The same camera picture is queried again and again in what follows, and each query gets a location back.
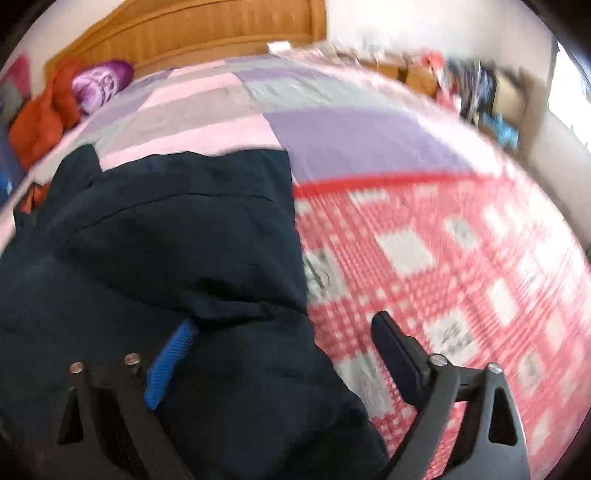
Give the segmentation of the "red white checkered mat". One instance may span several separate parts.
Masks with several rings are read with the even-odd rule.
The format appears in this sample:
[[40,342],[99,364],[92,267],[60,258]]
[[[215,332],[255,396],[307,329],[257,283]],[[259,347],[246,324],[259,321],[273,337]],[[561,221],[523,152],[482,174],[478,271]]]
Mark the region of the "red white checkered mat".
[[388,312],[454,364],[502,366],[531,475],[546,477],[590,408],[590,266],[526,176],[360,177],[294,190],[315,340],[389,449],[414,409],[370,337]]

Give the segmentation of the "purple floral pillow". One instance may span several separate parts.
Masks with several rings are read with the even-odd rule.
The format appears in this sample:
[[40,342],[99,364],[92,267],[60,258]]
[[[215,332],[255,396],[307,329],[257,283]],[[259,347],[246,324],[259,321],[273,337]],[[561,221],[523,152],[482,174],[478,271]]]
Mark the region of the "purple floral pillow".
[[77,74],[72,80],[72,90],[79,111],[91,115],[132,81],[134,69],[123,60],[103,62]]

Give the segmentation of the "wooden headboard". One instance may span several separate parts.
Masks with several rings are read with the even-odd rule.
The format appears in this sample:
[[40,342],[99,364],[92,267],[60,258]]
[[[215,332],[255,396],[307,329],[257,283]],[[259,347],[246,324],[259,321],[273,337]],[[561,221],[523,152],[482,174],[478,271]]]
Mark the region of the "wooden headboard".
[[263,54],[267,45],[294,47],[327,38],[322,0],[125,1],[44,66],[50,79],[66,60],[85,66],[130,63],[138,77],[170,67]]

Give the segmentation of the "wooden bedside drawer cabinet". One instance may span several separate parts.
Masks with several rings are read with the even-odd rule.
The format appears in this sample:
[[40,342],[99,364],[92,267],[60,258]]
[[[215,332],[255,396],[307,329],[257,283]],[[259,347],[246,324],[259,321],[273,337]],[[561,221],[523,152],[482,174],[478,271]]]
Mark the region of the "wooden bedside drawer cabinet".
[[397,80],[416,93],[431,98],[435,98],[440,89],[437,75],[431,68],[408,65],[400,58],[394,58],[394,60],[362,59],[360,64],[363,68]]

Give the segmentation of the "blue printed tote bag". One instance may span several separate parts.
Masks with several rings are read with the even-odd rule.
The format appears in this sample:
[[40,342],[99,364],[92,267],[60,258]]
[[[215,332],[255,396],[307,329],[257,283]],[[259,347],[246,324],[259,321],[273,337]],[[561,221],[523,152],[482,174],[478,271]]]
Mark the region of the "blue printed tote bag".
[[0,127],[0,206],[16,192],[25,178],[25,172],[8,139],[4,124]]

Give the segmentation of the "red orange puffer jacket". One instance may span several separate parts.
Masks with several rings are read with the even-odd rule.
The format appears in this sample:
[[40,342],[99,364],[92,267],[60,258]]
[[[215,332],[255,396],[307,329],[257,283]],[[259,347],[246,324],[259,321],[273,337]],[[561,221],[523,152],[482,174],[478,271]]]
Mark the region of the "red orange puffer jacket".
[[82,71],[79,60],[63,61],[44,91],[29,100],[12,123],[8,140],[25,172],[80,122],[81,112],[72,84]]

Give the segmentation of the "dark navy padded jacket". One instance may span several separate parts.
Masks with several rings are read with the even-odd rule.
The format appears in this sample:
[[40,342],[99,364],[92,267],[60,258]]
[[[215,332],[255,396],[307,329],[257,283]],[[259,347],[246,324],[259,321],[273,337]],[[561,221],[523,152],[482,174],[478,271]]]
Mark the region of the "dark navy padded jacket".
[[[57,479],[82,430],[69,366],[150,357],[197,337],[154,415],[194,479],[374,479],[387,448],[315,344],[301,242],[219,257],[116,258],[80,243],[1,257],[1,475]],[[117,402],[98,388],[104,453],[130,472]]]

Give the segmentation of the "purple pink patchwork bedsheet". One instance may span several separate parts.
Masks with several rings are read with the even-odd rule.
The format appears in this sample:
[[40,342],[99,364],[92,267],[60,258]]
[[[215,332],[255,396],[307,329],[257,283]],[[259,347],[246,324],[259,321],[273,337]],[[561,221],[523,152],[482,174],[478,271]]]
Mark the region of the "purple pink patchwork bedsheet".
[[259,56],[132,83],[45,159],[37,215],[1,218],[16,257],[80,243],[116,258],[219,257],[370,236],[410,248],[508,239],[507,159],[376,74]]

